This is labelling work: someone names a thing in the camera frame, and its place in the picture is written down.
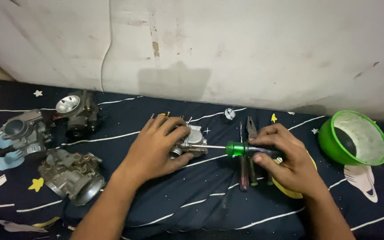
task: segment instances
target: carburetor body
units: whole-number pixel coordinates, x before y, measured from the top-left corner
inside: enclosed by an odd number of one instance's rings
[[[33,109],[8,119],[1,128],[5,134],[2,139],[11,139],[13,144],[0,148],[0,157],[5,157],[9,152],[22,150],[25,160],[44,158],[46,156],[45,143],[51,141],[51,135],[47,132],[43,120],[39,109]]]
[[[98,124],[99,106],[94,102],[93,93],[78,90],[64,97],[56,105],[60,117],[67,117],[68,138],[82,138],[94,131]]]
[[[194,126],[190,124],[187,124],[186,126],[191,129],[191,133],[171,149],[171,158],[176,158],[182,155],[184,152],[191,152],[194,154],[194,157],[199,157],[203,153],[208,153],[207,148],[190,146],[191,144],[207,145],[207,139],[205,139],[201,133],[201,126]]]
[[[93,154],[71,154],[61,149],[48,152],[38,172],[44,183],[61,198],[69,195],[72,204],[84,205],[105,185],[99,173],[102,160]]]

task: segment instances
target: dirty carburetor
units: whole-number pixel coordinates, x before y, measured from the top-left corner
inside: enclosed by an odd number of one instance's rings
[[[8,119],[1,128],[5,134],[2,139],[11,139],[13,144],[0,148],[0,157],[5,157],[9,152],[22,150],[27,161],[44,158],[46,156],[45,143],[51,141],[51,135],[47,133],[43,120],[39,109]]]
[[[55,119],[68,118],[68,138],[82,138],[94,131],[98,124],[99,106],[94,102],[93,93],[78,90],[64,97],[56,105]]]
[[[38,172],[44,183],[61,198],[69,195],[72,204],[84,205],[104,186],[104,177],[98,172],[102,160],[98,157],[60,149],[48,152]]]
[[[191,147],[191,144],[207,145],[207,139],[201,133],[201,126],[194,126],[187,124],[187,127],[191,129],[191,133],[181,142],[178,142],[170,151],[170,157],[176,158],[182,155],[184,152],[191,152],[194,157],[199,157],[203,153],[208,153],[207,148]]]

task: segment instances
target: white cable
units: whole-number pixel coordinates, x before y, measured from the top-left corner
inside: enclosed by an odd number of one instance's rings
[[[100,65],[100,90],[102,92],[104,92],[104,88],[103,88],[103,65],[104,65],[104,61],[106,60],[106,56],[108,55],[108,52],[112,46],[112,11],[111,11],[111,7],[110,7],[110,1],[111,0],[108,0],[108,8],[109,8],[109,33],[110,33],[110,41],[109,41],[109,46],[108,46],[108,49],[106,50],[106,52],[104,53],[104,57],[103,57],[103,60],[102,60],[102,65]]]

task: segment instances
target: green bowl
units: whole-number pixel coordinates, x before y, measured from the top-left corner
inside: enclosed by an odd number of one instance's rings
[[[344,110],[334,114],[319,130],[318,141],[325,154],[341,164],[384,163],[384,134],[359,112]]]

